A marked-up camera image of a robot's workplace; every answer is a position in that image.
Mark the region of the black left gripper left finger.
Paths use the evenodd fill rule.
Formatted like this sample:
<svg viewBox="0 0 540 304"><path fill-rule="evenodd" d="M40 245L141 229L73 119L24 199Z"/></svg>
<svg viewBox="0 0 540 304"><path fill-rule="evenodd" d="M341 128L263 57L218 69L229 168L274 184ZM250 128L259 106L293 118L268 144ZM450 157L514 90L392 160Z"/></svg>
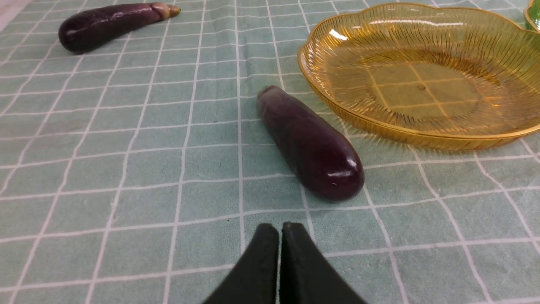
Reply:
<svg viewBox="0 0 540 304"><path fill-rule="evenodd" d="M241 258L205 304L274 304L278 267L278 231L261 223Z"/></svg>

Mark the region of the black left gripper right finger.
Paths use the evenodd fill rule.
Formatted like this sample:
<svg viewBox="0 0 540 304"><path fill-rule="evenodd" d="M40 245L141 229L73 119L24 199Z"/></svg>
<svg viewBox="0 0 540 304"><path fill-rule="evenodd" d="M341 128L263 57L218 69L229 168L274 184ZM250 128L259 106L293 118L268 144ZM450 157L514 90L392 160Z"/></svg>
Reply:
<svg viewBox="0 0 540 304"><path fill-rule="evenodd" d="M282 226L281 304L365 304L322 255L301 223Z"/></svg>

